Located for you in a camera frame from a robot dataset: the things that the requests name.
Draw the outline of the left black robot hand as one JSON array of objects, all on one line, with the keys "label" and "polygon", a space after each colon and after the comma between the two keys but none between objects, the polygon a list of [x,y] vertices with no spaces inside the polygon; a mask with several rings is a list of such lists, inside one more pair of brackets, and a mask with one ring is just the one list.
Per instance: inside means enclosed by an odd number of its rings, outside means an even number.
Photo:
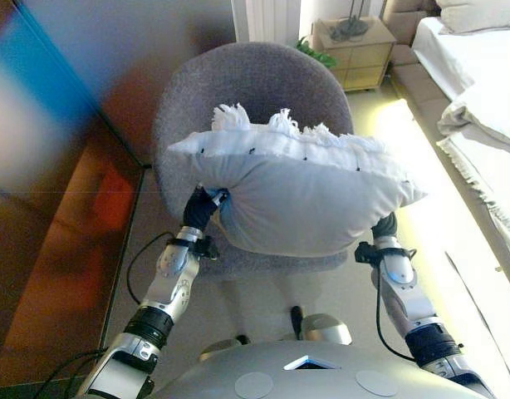
[{"label": "left black robot hand", "polygon": [[228,197],[226,189],[210,195],[202,185],[197,185],[184,208],[183,226],[204,231],[211,216]]}]

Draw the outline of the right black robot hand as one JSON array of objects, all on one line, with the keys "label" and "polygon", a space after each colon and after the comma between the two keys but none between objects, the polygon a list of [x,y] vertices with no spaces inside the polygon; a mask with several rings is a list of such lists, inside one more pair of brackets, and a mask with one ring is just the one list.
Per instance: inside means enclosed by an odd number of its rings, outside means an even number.
[{"label": "right black robot hand", "polygon": [[379,222],[371,228],[374,239],[387,236],[397,235],[397,218],[394,212],[391,212],[384,218],[381,218]]}]

